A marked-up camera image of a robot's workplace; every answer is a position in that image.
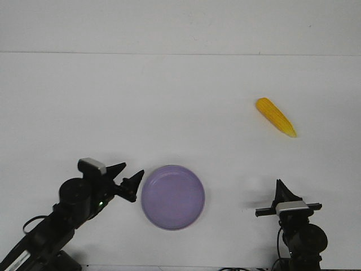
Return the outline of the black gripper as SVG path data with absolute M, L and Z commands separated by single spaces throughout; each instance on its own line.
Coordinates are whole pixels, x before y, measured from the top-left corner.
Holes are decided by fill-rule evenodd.
M 256 217 L 261 216 L 271 216 L 271 215 L 277 215 L 276 214 L 276 206 L 279 203 L 285 203 L 285 202 L 297 202 L 301 201 L 302 198 L 299 196 L 294 195 L 283 183 L 281 179 L 276 180 L 276 191 L 275 191 L 275 199 L 272 202 L 272 207 L 268 208 L 259 208 L 255 211 Z M 308 209 L 299 210 L 299 211 L 288 211 L 288 212 L 282 212 L 278 217 L 280 221 L 283 223 L 286 222 L 286 220 L 298 220 L 298 221 L 306 221 L 309 219 L 310 216 L 314 214 L 315 211 L 319 211 L 322 208 L 321 203 L 310 203 L 307 204 Z
M 83 179 L 91 186 L 92 206 L 106 206 L 116 195 L 114 179 L 125 169 L 126 163 L 119 163 L 106 167 L 106 174 L 84 173 Z M 144 170 L 137 172 L 130 178 L 123 178 L 118 186 L 118 196 L 134 203 L 137 200 L 139 185 L 143 179 Z

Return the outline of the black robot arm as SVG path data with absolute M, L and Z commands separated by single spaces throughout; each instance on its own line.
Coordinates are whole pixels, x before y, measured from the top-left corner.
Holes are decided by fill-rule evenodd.
M 321 270 L 321 253 L 328 246 L 328 238 L 322 228 L 309 220 L 321 208 L 322 204 L 306 203 L 302 197 L 293 194 L 282 180 L 276 180 L 271 206 L 255 210 L 256 217 L 276 215 L 279 218 L 278 258 L 271 270 Z
M 134 203 L 144 176 L 141 170 L 117 185 L 114 179 L 126 163 L 105 166 L 92 158 L 78 161 L 81 178 L 66 180 L 59 189 L 59 202 L 1 261 L 1 270 L 82 270 L 63 247 L 76 229 L 97 216 L 115 197 Z

